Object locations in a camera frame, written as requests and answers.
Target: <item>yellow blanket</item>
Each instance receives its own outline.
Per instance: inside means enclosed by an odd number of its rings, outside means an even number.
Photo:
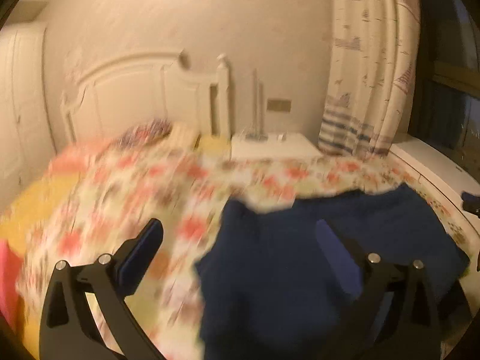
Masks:
[[[0,217],[0,238],[8,240],[11,249],[25,254],[26,233],[42,221],[48,220],[53,210],[64,200],[80,180],[80,174],[45,176],[23,192]],[[39,359],[39,315],[19,310],[18,336],[27,350]]]

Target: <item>bedpost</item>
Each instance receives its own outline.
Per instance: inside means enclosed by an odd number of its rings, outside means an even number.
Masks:
[[[221,54],[218,56],[219,62],[217,68],[218,77],[218,92],[217,92],[217,117],[218,117],[218,133],[220,136],[227,139],[231,138],[230,129],[230,69],[227,61],[227,55]]]

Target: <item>wardrobe door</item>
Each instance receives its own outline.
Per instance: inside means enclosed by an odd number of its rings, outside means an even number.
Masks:
[[[22,190],[28,178],[20,150],[11,96],[11,61],[14,37],[0,36],[0,211]]]
[[[13,51],[13,105],[25,163],[33,179],[48,167],[55,150],[43,91],[45,26],[18,27]]]

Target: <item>floral bedspread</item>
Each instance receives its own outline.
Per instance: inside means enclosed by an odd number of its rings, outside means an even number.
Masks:
[[[229,162],[158,147],[109,149],[51,219],[32,229],[17,286],[27,306],[40,312],[58,260],[72,266],[91,263],[102,253],[114,253],[150,218],[158,218],[165,228],[164,243],[127,304],[166,358],[201,359],[203,304],[193,263],[213,245],[231,195],[256,210],[271,211],[291,206],[296,196],[330,196],[356,188],[381,193],[402,182],[426,199],[468,253],[463,231],[448,211],[385,159]],[[106,343],[118,350],[98,305],[89,300]]]

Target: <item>dark blue cloth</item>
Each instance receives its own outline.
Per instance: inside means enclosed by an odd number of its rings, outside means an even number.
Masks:
[[[320,219],[366,253],[400,264],[424,261],[438,300],[469,263],[407,185],[382,195],[352,191],[296,200],[291,209],[270,214],[229,200],[212,250],[196,265],[206,360],[301,359],[321,346],[351,297],[315,237]]]

